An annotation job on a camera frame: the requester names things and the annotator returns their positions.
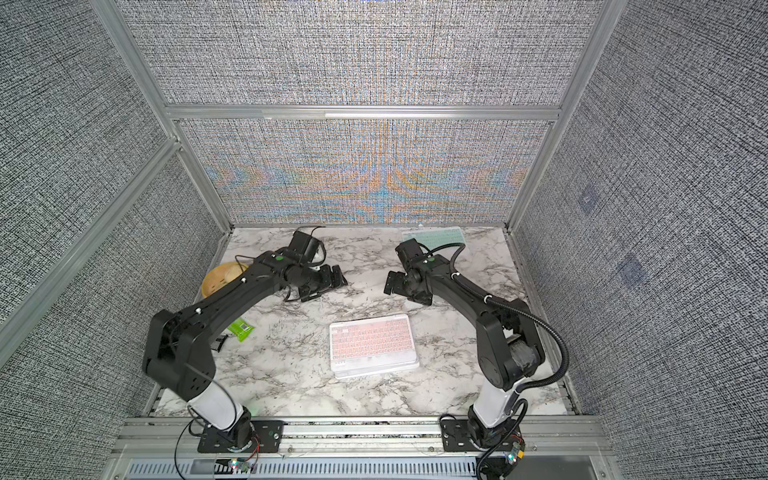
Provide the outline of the green keyboard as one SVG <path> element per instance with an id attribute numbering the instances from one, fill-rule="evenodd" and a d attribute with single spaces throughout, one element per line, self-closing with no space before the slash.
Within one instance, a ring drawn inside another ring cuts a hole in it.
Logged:
<path id="1" fill-rule="evenodd" d="M 403 241 L 413 239 L 429 249 L 445 244 L 466 242 L 460 227 L 411 229 L 404 231 L 401 236 Z"/>

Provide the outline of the pink keyboard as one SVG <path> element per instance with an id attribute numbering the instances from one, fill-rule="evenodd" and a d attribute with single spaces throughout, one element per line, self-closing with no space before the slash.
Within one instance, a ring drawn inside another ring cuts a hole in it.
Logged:
<path id="1" fill-rule="evenodd" d="M 407 314 L 335 322 L 329 326 L 329 339 L 334 372 L 418 362 Z"/>

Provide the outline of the white keyboard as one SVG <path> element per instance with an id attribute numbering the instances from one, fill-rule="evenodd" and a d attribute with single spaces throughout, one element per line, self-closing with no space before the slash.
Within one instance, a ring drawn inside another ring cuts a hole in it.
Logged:
<path id="1" fill-rule="evenodd" d="M 334 376 L 341 379 L 365 377 L 371 375 L 381 375 L 387 373 L 394 373 L 399 371 L 413 370 L 420 366 L 419 360 L 398 362 L 398 363 L 382 363 L 382 364 L 352 364 L 340 362 L 331 363 L 331 371 Z"/>

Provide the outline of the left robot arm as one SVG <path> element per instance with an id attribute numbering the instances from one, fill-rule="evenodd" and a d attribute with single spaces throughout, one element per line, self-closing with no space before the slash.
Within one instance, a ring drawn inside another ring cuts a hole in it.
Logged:
<path id="1" fill-rule="evenodd" d="M 267 251 L 214 294 L 179 311 L 161 310 L 150 321 L 142 368 L 160 387 L 191 406 L 222 432 L 238 427 L 244 408 L 215 380 L 211 344 L 258 302 L 283 288 L 302 302 L 345 286 L 339 266 L 302 263 L 285 249 Z"/>

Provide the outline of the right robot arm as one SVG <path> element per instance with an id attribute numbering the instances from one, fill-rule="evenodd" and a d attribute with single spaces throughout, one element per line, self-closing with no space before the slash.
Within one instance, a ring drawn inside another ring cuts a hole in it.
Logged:
<path id="1" fill-rule="evenodd" d="M 556 380 L 533 378 L 546 360 L 536 318 L 524 301 L 510 302 L 487 292 L 445 257 L 420 252 L 417 243 L 398 247 L 396 252 L 403 270 L 388 274 L 386 294 L 426 306 L 437 296 L 474 327 L 478 364 L 485 381 L 468 412 L 468 425 L 477 439 L 496 434 L 512 416 L 523 391 Z"/>

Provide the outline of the green packet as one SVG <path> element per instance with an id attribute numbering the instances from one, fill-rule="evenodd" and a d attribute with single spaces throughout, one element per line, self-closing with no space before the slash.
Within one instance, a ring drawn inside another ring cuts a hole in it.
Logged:
<path id="1" fill-rule="evenodd" d="M 253 327 L 243 319 L 237 319 L 228 326 L 228 331 L 232 333 L 239 342 L 244 342 L 253 332 Z"/>

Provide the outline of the yellow bamboo steamer basket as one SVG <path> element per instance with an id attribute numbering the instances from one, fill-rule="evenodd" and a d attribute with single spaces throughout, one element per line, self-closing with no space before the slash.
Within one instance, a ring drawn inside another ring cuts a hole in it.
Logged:
<path id="1" fill-rule="evenodd" d="M 239 278 L 247 269 L 241 262 L 226 262 L 212 269 L 204 278 L 201 285 L 202 298 L 206 299 L 224 286 Z"/>

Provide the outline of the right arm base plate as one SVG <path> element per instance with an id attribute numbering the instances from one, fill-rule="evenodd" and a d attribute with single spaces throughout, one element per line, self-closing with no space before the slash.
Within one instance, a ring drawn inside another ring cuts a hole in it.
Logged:
<path id="1" fill-rule="evenodd" d="M 443 414 L 438 418 L 443 450 L 450 453 L 480 452 L 498 440 L 498 433 L 478 420 Z"/>

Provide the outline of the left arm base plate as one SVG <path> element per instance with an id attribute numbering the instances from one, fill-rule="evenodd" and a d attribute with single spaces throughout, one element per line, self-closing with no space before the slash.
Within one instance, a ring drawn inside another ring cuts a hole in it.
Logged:
<path id="1" fill-rule="evenodd" d="M 280 420 L 251 420 L 247 426 L 240 421 L 229 431 L 206 427 L 201 434 L 198 453 L 245 454 L 277 453 L 280 449 L 285 423 Z"/>

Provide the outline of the aluminium front rail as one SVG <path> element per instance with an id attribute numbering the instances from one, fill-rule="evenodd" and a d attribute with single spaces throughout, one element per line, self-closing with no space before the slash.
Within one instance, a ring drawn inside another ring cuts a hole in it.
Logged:
<path id="1" fill-rule="evenodd" d="M 435 416 L 282 417 L 285 423 L 277 453 L 262 457 L 437 457 L 460 455 L 443 450 Z M 110 456 L 198 454 L 199 438 L 188 434 L 188 421 L 177 417 L 129 418 L 124 421 Z M 594 416 L 529 415 L 520 425 L 529 456 L 610 457 L 614 454 Z"/>

